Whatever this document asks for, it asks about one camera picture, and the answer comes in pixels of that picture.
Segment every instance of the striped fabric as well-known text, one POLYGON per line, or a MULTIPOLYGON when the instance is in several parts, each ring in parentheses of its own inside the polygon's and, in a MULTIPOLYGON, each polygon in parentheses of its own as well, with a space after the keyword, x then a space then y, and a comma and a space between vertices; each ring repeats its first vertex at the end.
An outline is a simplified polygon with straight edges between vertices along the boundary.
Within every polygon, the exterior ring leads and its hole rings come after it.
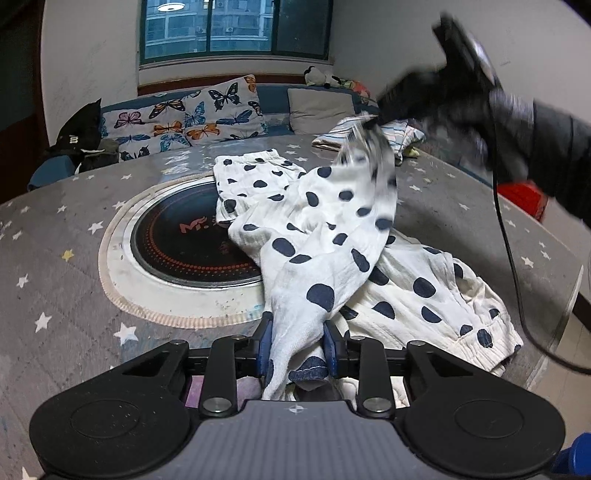
MULTIPOLYGON (((345 138, 351 132, 354 124, 365 122, 375 115, 348 116, 343 118, 330 132, 316 137, 312 141, 312 146, 324 148, 325 150, 339 151, 345 138)), ((416 128, 409 127, 407 122, 391 122, 382 127, 384 135, 390 142, 394 154, 402 158, 402 152, 407 148, 421 143, 425 139, 425 134, 416 128)))

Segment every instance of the butterfly pillow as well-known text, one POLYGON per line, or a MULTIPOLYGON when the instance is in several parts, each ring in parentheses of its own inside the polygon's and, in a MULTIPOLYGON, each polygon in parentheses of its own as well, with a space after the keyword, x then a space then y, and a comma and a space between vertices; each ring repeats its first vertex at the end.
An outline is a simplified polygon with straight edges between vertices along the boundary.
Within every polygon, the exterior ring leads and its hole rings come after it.
POLYGON ((265 135, 254 75, 246 75, 183 98, 183 126, 191 145, 265 135))

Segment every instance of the gray tablecloth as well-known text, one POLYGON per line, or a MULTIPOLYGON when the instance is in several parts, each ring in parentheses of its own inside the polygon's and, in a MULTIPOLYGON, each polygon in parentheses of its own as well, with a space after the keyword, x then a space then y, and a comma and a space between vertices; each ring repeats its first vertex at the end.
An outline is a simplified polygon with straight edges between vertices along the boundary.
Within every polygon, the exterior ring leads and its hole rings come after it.
MULTIPOLYGON (((170 339, 183 338, 198 348, 256 327, 251 322, 174 329, 111 304, 101 288, 97 255, 120 202, 152 185, 210 171, 221 154, 276 148, 307 170, 327 164, 335 154, 311 148, 313 138, 258 138, 151 155, 65 179, 0 206, 0 473, 17 478, 24 467, 40 476, 27 430, 34 410, 50 396, 170 339), (136 327, 137 342, 120 346, 113 334, 121 323, 136 327)), ((395 227, 470 265, 501 296, 521 333, 492 190, 426 154, 404 162, 398 188, 395 227)), ((555 346, 582 265, 538 222, 509 202, 502 204, 527 322, 544 344, 555 346)), ((540 358, 526 342, 505 378, 527 386, 540 358)))

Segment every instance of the yellow star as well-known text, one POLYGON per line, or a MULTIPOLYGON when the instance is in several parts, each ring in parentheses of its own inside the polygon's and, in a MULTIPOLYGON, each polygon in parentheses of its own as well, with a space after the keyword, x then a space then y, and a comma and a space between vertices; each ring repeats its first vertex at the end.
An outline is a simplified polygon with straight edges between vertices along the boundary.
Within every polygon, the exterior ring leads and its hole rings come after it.
POLYGON ((65 261, 68 261, 74 256, 74 252, 72 250, 66 250, 64 254, 61 256, 65 261))

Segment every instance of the window frame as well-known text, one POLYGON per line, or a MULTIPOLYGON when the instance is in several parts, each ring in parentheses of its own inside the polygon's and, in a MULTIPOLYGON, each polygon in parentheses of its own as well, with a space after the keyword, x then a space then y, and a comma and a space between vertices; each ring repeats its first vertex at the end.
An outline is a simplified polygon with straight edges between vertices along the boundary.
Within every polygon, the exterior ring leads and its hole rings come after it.
POLYGON ((209 2, 207 7, 207 27, 206 27, 206 39, 205 39, 205 51, 200 52, 189 52, 179 53, 176 55, 165 55, 161 57, 145 57, 145 39, 146 39, 146 13, 148 9, 148 0, 141 0, 141 12, 140 12, 140 29, 139 29, 139 65, 149 65, 153 63, 160 63, 171 60, 184 60, 184 59, 203 59, 211 57, 228 57, 228 56, 266 56, 266 57, 294 57, 301 59, 311 60, 328 60, 329 58, 329 41, 330 41, 330 29, 332 27, 332 14, 333 14, 333 3, 334 0, 327 0, 329 3, 329 11, 327 16, 327 28, 326 36, 324 39, 324 52, 322 55, 299 53, 291 51, 279 51, 277 50, 277 31, 279 26, 279 13, 280 13, 280 2, 281 0, 273 0, 274 10, 272 17, 272 28, 271 28, 271 50, 225 50, 225 51, 210 51, 211 50, 211 31, 212 31, 212 15, 213 15, 213 2, 209 2))

